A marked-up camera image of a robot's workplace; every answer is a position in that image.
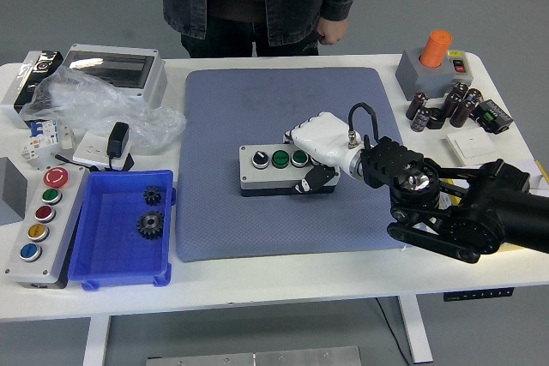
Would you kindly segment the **person's left hand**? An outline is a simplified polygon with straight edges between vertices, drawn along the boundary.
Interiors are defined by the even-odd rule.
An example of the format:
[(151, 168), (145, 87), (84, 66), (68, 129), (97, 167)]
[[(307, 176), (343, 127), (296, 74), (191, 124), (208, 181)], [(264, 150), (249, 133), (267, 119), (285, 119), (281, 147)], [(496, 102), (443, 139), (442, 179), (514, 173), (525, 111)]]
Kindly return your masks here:
[(335, 45), (341, 41), (348, 28), (348, 20), (331, 21), (320, 17), (317, 22), (317, 38), (321, 45)]

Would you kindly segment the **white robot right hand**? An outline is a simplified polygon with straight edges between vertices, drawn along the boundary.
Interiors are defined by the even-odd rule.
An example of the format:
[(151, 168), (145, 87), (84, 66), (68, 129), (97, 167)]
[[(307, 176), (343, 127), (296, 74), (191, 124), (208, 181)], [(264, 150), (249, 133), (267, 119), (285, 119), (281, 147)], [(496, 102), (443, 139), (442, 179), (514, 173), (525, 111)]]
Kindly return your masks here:
[(293, 194), (317, 192), (337, 171), (354, 179), (362, 177), (360, 154), (365, 148), (364, 142), (331, 112), (321, 112), (288, 130), (284, 136), (318, 163), (293, 186)]

